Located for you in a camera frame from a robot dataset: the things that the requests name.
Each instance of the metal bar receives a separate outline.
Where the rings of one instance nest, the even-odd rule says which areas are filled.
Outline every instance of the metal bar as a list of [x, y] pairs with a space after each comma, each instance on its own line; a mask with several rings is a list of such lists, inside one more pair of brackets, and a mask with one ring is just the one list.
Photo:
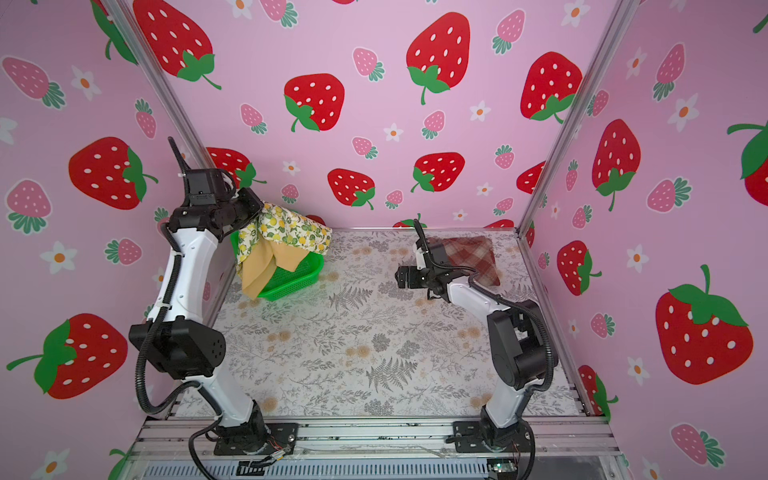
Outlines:
[[560, 128], [560, 133], [555, 139], [554, 145], [552, 145], [552, 149], [547, 156], [547, 163], [544, 165], [544, 170], [541, 172], [541, 176], [538, 179], [538, 184], [533, 192], [533, 197], [531, 197], [531, 203], [528, 204], [528, 207], [523, 214], [522, 221], [519, 225], [520, 238], [525, 238], [525, 233], [528, 231], [528, 226], [533, 220], [536, 209], [541, 205], [541, 201], [544, 200], [544, 194], [547, 192], [547, 188], [552, 182], [554, 174], [557, 172], [560, 163], [565, 156], [565, 152], [568, 150], [568, 145], [571, 143], [571, 139], [576, 132], [576, 127], [581, 121], [583, 113], [587, 110], [589, 100], [598, 89], [600, 80], [602, 80], [608, 65], [611, 63], [611, 60], [613, 60], [616, 50], [618, 50], [619, 44], [621, 43], [621, 39], [629, 28], [629, 24], [639, 4], [639, 0], [618, 0], [618, 2], [616, 2], [616, 7], [614, 8], [611, 20], [608, 22], [600, 44], [597, 49], [595, 49], [594, 55], [592, 55], [589, 68], [584, 74], [581, 88], [579, 88], [574, 103], [568, 111], [568, 117]]

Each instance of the fabric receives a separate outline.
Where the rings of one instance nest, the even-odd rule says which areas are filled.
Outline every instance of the fabric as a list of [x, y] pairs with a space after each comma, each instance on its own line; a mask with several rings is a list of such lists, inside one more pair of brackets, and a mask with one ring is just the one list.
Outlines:
[[488, 237], [444, 238], [439, 240], [445, 247], [448, 259], [454, 265], [475, 268], [480, 274], [475, 281], [483, 286], [499, 286], [493, 242]]

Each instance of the white flower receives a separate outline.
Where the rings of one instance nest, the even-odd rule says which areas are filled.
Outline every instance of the white flower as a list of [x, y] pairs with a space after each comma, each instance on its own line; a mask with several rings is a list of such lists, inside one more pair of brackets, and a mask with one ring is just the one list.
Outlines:
[[491, 108], [486, 107], [485, 100], [483, 100], [479, 104], [477, 104], [477, 106], [470, 107], [469, 111], [472, 112], [472, 116], [469, 118], [469, 120], [485, 121], [485, 114], [491, 111]]
[[683, 131], [685, 124], [689, 120], [693, 120], [699, 116], [699, 111], [694, 108], [694, 105], [696, 105], [696, 100], [698, 99], [699, 94], [694, 94], [694, 96], [689, 98], [688, 101], [685, 101], [682, 98], [678, 98], [674, 105], [674, 113], [670, 119], [667, 120], [667, 123], [677, 124], [677, 131]]
[[650, 373], [643, 368], [643, 359], [638, 357], [637, 360], [635, 360], [628, 356], [627, 360], [629, 361], [627, 375], [633, 376], [634, 379], [637, 380], [638, 385], [643, 385], [643, 379], [650, 378]]
[[40, 254], [40, 258], [51, 264], [51, 275], [58, 273], [62, 268], [66, 270], [74, 270], [74, 262], [72, 259], [78, 251], [74, 248], [65, 249], [61, 242], [57, 241], [53, 244], [53, 251], [44, 252]]
[[661, 478], [661, 473], [659, 473], [659, 464], [650, 463], [643, 457], [643, 465], [645, 466], [645, 469], [643, 470], [643, 476], [645, 478], [648, 480], [664, 480]]
[[253, 5], [253, 0], [227, 0], [227, 3], [232, 5], [232, 16], [234, 18], [240, 18], [242, 15], [247, 19], [251, 19], [250, 6]]
[[643, 271], [643, 263], [650, 260], [647, 255], [643, 255], [642, 245], [638, 245], [634, 250], [627, 248], [627, 255], [629, 256], [629, 260], [627, 260], [627, 268], [634, 267], [638, 273]]
[[686, 0], [672, 0], [672, 3], [670, 3], [670, 8], [677, 7], [677, 11], [682, 12], [683, 8], [685, 8], [685, 2]]
[[574, 336], [574, 338], [576, 338], [576, 335], [579, 333], [579, 331], [580, 330], [576, 326], [576, 319], [573, 319], [570, 322], [568, 322], [568, 332], [570, 332], [571, 335]]
[[165, 275], [165, 269], [160, 267], [157, 269], [157, 275], [152, 276], [152, 280], [157, 283], [158, 289], [163, 286], [163, 275]]
[[11, 130], [17, 126], [18, 124], [10, 118], [0, 117], [0, 141], [4, 141], [8, 145], [13, 145]]
[[386, 134], [386, 140], [394, 140], [394, 141], [400, 141], [400, 135], [402, 135], [402, 130], [397, 128], [397, 124], [392, 124], [391, 127], [385, 128], [384, 133]]
[[59, 475], [67, 471], [67, 464], [64, 460], [69, 455], [69, 449], [64, 450], [61, 453], [48, 452], [45, 454], [45, 463], [43, 466], [35, 470], [35, 473], [29, 478], [41, 478], [42, 480], [51, 480], [54, 475]]
[[493, 187], [489, 187], [488, 182], [485, 182], [478, 187], [478, 195], [485, 195], [487, 197], [488, 194], [491, 193], [491, 190], [493, 190]]
[[86, 71], [83, 73], [80, 68], [72, 65], [72, 73], [74, 73], [72, 86], [81, 89], [88, 100], [93, 100], [95, 94], [101, 94], [101, 89], [94, 83], [93, 72]]
[[637, 47], [634, 56], [627, 60], [627, 68], [629, 68], [629, 70], [627, 70], [627, 78], [632, 76], [637, 77], [640, 74], [640, 66], [647, 56], [647, 53], [643, 53], [642, 50], [640, 50], [640, 47]]
[[573, 3], [566, 3], [564, 6], [565, 16], [563, 21], [560, 22], [560, 26], [566, 26], [568, 24], [578, 27], [581, 21], [581, 16], [586, 15], [589, 12], [590, 6], [584, 5], [584, 0], [576, 0]]
[[300, 172], [301, 169], [296, 166], [296, 162], [283, 162], [283, 171], [288, 172], [291, 177], [296, 175], [296, 172]]

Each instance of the red strawberry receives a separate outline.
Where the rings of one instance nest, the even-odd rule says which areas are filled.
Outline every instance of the red strawberry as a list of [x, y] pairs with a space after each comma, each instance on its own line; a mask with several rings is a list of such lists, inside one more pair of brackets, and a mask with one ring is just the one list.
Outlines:
[[533, 224], [533, 220], [531, 220], [531, 226], [528, 228], [528, 231], [525, 232], [525, 239], [528, 241], [529, 247], [533, 247], [534, 238], [536, 238], [536, 227]]
[[107, 60], [111, 60], [109, 56], [109, 49], [114, 42], [114, 48], [118, 51], [122, 58], [125, 58], [134, 65], [138, 65], [136, 57], [134, 57], [134, 54], [128, 47], [128, 44], [125, 43], [123, 35], [120, 34], [120, 31], [114, 25], [114, 22], [111, 20], [111, 17], [107, 13], [107, 9], [104, 8], [104, 4], [101, 2], [101, 0], [91, 0], [91, 9], [93, 10], [94, 18], [96, 19], [96, 23], [98, 24], [99, 28], [101, 28], [101, 31], [109, 37], [107, 47], [104, 50], [104, 56], [107, 57]]
[[5, 204], [11, 210], [8, 221], [13, 230], [29, 235], [48, 226], [45, 218], [51, 214], [51, 201], [36, 181], [20, 180], [5, 196]]
[[280, 193], [283, 195], [283, 201], [287, 204], [294, 204], [296, 200], [299, 200], [299, 189], [294, 184], [287, 184]]
[[411, 80], [433, 94], [450, 90], [464, 78], [469, 63], [469, 20], [446, 13], [421, 32], [408, 47], [406, 66]]
[[386, 196], [386, 207], [390, 210], [396, 209], [402, 203], [402, 191], [393, 190]]
[[141, 258], [141, 247], [130, 238], [124, 238], [123, 240], [120, 240], [120, 243], [118, 243], [117, 240], [112, 240], [110, 243], [107, 243], [107, 249], [104, 253], [107, 254], [107, 260], [112, 263], [131, 265]]
[[763, 205], [768, 205], [768, 123], [736, 124], [728, 127], [728, 134], [739, 130], [759, 130], [741, 152], [741, 177], [746, 192]]
[[[421, 219], [422, 219], [422, 215], [419, 214], [419, 216], [416, 218], [416, 220], [419, 221], [419, 225], [421, 225], [422, 228], [426, 228], [427, 227], [426, 223], [422, 223]], [[392, 228], [413, 228], [413, 224], [414, 224], [413, 221], [414, 221], [414, 219], [412, 219], [412, 218], [408, 218], [408, 219], [405, 219], [405, 220], [400, 220], [398, 223], [395, 223], [394, 225], [392, 225]]]
[[266, 16], [273, 22], [280, 22], [284, 28], [293, 28], [299, 23], [299, 14], [293, 9], [293, 3], [286, 0], [260, 0]]
[[598, 313], [592, 317], [592, 321], [589, 323], [592, 327], [592, 331], [602, 339], [613, 336], [616, 331], [616, 323], [610, 315]]
[[648, 208], [666, 214], [672, 211], [672, 207], [682, 207], [690, 199], [689, 193], [692, 190], [693, 187], [685, 178], [678, 177], [674, 182], [666, 178], [648, 194]]
[[72, 155], [69, 178], [78, 190], [119, 210], [136, 208], [147, 193], [139, 157], [119, 138], [105, 137]]
[[546, 162], [541, 162], [520, 174], [518, 177], [518, 190], [522, 190], [527, 194], [533, 194], [533, 190], [538, 183], [538, 178], [544, 170], [544, 163]]
[[523, 35], [525, 25], [525, 11], [517, 9], [501, 20], [496, 27], [498, 36], [493, 38], [493, 49], [496, 55], [503, 55], [507, 50], [512, 50], [512, 44]]
[[152, 109], [143, 98], [136, 100], [136, 122], [141, 131], [147, 135], [147, 138], [154, 138], [154, 132], [157, 131], [157, 122], [152, 116]]
[[538, 256], [538, 267], [542, 270], [549, 266], [549, 253], [543, 252]]
[[558, 272], [568, 290], [576, 296], [589, 288], [591, 276], [602, 276], [602, 272], [592, 273], [592, 255], [580, 240], [570, 242], [558, 252]]
[[58, 83], [49, 82], [43, 69], [32, 62], [5, 56], [2, 58], [2, 67], [8, 78], [24, 95], [33, 100], [40, 100], [46, 107], [57, 110], [67, 104], [64, 101], [66, 95]]
[[418, 183], [413, 186], [411, 193], [416, 187], [428, 192], [442, 192], [453, 185], [464, 170], [464, 164], [464, 157], [455, 152], [424, 155], [413, 166], [413, 180]]
[[254, 134], [265, 134], [266, 123], [264, 123], [264, 117], [256, 108], [251, 107], [248, 104], [242, 104], [240, 106], [240, 118], [243, 119], [243, 123], [250, 127], [250, 130]]
[[752, 334], [727, 299], [710, 295], [710, 268], [701, 266], [705, 290], [680, 285], [659, 299], [656, 329], [670, 371], [700, 385], [739, 368], [752, 354]]
[[344, 85], [328, 73], [302, 75], [291, 78], [284, 90], [286, 108], [296, 117], [290, 130], [296, 131], [296, 123], [307, 130], [326, 131], [336, 125], [344, 105]]
[[163, 238], [165, 238], [165, 235], [163, 235], [163, 223], [166, 223], [169, 220], [170, 215], [168, 214], [168, 210], [158, 207], [157, 210], [154, 211], [154, 222], [157, 225], [157, 232]]
[[65, 320], [45, 337], [42, 355], [10, 362], [6, 369], [40, 359], [35, 382], [55, 399], [87, 392], [125, 362], [128, 343], [112, 325], [90, 313]]
[[384, 65], [373, 51], [366, 48], [355, 48], [355, 51], [352, 52], [352, 60], [355, 61], [357, 73], [363, 77], [368, 77], [370, 81], [379, 81], [384, 78]]
[[265, 180], [256, 180], [256, 168], [248, 157], [229, 148], [206, 147], [217, 168], [222, 168], [232, 175], [235, 188], [250, 187], [253, 182], [265, 184]]
[[667, 57], [659, 65], [654, 85], [654, 99], [662, 101], [674, 90], [674, 81], [680, 77], [685, 67], [685, 45], [678, 43], [673, 46]]
[[725, 465], [725, 452], [718, 446], [718, 441], [710, 437], [704, 430], [699, 432], [692, 425], [680, 423], [670, 429], [674, 444], [699, 465], [709, 461], [714, 468]]
[[502, 219], [497, 220], [490, 225], [486, 225], [484, 228], [514, 228], [515, 222], [512, 220]]
[[571, 225], [581, 230], [587, 226], [590, 220], [592, 220], [592, 208], [589, 205], [584, 205], [576, 209]]
[[367, 138], [354, 137], [352, 139], [352, 147], [355, 149], [355, 153], [361, 157], [367, 158], [368, 160], [376, 158], [376, 156], [379, 154], [379, 151], [376, 150], [376, 147], [373, 146], [373, 142]]
[[437, 110], [435, 112], [432, 112], [429, 114], [427, 118], [424, 119], [424, 128], [422, 128], [422, 135], [427, 140], [431, 140], [435, 137], [437, 137], [438, 133], [444, 128], [445, 126], [445, 112], [442, 110]]
[[640, 166], [640, 143], [623, 120], [612, 121], [603, 131], [592, 164], [592, 184], [600, 195], [611, 195], [613, 211], [616, 192], [629, 186]]
[[568, 190], [569, 192], [573, 190], [574, 185], [576, 185], [576, 179], [578, 178], [577, 169], [578, 162], [576, 160], [571, 160], [571, 163], [568, 165], [568, 173], [565, 175], [565, 190]]
[[513, 161], [515, 161], [515, 154], [512, 153], [512, 147], [509, 145], [502, 145], [496, 150], [496, 159], [494, 160], [494, 163], [496, 163], [502, 170], [510, 168]]
[[587, 115], [590, 117], [597, 117], [606, 105], [608, 105], [608, 92], [600, 90], [589, 101], [589, 105], [587, 105]]
[[584, 388], [587, 390], [589, 403], [592, 404], [595, 415], [605, 415], [605, 419], [610, 422], [611, 409], [608, 404], [618, 402], [619, 398], [614, 396], [612, 400], [608, 399], [603, 381], [600, 380], [600, 377], [589, 365], [578, 367], [578, 373], [581, 377], [581, 383], [584, 384]]
[[135, 0], [134, 16], [160, 66], [174, 77], [200, 78], [214, 71], [214, 47], [200, 26], [163, 0]]
[[504, 200], [496, 204], [496, 208], [493, 209], [493, 214], [497, 217], [504, 215], [512, 209], [512, 204], [515, 202], [511, 197], [507, 197]]
[[581, 70], [563, 55], [549, 51], [539, 57], [525, 79], [520, 112], [532, 120], [546, 120], [571, 106], [581, 85]]
[[336, 199], [347, 207], [368, 204], [373, 210], [371, 199], [376, 195], [376, 185], [368, 175], [336, 168], [328, 172], [328, 185]]

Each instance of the green strawberry stem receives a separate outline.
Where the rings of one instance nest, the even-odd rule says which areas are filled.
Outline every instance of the green strawberry stem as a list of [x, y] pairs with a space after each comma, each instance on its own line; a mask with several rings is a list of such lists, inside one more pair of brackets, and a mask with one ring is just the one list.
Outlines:
[[216, 88], [218, 90], [221, 90], [221, 85], [214, 84], [211, 80], [208, 80], [208, 77], [206, 77], [205, 75], [202, 75], [202, 77], [205, 78], [205, 81], [207, 81], [208, 83], [212, 84], [214, 86], [214, 88]]
[[13, 370], [14, 368], [21, 365], [24, 362], [28, 362], [29, 360], [34, 360], [34, 359], [40, 359], [42, 357], [43, 355], [26, 356], [23, 359], [18, 359], [18, 360], [14, 360], [13, 362], [10, 362], [8, 365], [5, 366], [5, 368], [10, 372], [11, 370]]

